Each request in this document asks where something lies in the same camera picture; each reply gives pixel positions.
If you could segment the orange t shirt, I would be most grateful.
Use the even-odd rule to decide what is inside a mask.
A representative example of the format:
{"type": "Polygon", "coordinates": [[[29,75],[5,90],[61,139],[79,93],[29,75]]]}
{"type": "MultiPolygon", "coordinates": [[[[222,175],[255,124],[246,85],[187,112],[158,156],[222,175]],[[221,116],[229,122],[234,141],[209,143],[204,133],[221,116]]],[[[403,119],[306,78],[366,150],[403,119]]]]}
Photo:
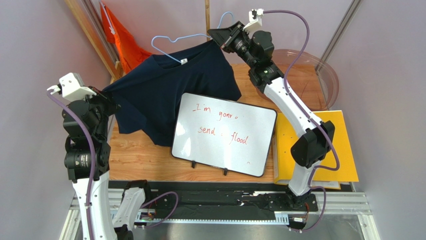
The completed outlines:
{"type": "Polygon", "coordinates": [[[115,30],[115,34],[110,32],[109,23],[100,6],[100,17],[106,40],[110,44],[115,45],[121,67],[127,74],[139,66],[146,59],[148,59],[152,53],[140,47],[134,39],[133,35],[121,24],[121,22],[115,17],[115,15],[106,5],[105,7],[115,30]]]}

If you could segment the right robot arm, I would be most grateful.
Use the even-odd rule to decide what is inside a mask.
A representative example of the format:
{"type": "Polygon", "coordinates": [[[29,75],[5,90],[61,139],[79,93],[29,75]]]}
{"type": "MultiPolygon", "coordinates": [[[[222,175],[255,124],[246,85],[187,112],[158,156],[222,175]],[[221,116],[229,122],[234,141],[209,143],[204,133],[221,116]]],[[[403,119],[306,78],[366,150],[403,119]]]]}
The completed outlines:
{"type": "Polygon", "coordinates": [[[298,139],[289,152],[295,161],[289,181],[286,203],[291,209],[305,205],[313,187],[311,182],[320,162],[333,146],[335,125],[322,121],[291,89],[286,75],[273,62],[275,46],[270,32],[258,30],[252,36],[237,22],[228,28],[207,31],[212,40],[226,53],[236,53],[249,66],[252,84],[271,100],[287,118],[298,139]]]}

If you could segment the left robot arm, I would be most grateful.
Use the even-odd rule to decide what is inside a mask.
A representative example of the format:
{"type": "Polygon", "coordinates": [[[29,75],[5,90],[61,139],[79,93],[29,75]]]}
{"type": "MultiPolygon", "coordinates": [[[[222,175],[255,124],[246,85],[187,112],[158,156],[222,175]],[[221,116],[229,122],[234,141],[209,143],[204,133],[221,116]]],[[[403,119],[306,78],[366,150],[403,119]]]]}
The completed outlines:
{"type": "Polygon", "coordinates": [[[116,215],[111,215],[108,123],[119,109],[110,94],[89,86],[62,111],[68,133],[64,165],[77,196],[85,240],[134,239],[136,216],[151,193],[146,180],[128,182],[116,215]]]}

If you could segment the navy blue t shirt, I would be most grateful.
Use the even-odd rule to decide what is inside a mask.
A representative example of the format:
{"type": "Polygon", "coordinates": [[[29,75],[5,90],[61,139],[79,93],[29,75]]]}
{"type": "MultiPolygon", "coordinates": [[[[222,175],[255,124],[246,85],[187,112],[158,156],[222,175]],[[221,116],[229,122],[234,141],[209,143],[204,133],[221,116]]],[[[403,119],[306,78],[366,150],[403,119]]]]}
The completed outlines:
{"type": "Polygon", "coordinates": [[[120,134],[143,131],[155,145],[170,147],[184,93],[237,101],[242,94],[232,66],[213,41],[166,55],[151,55],[104,88],[121,109],[120,134]]]}

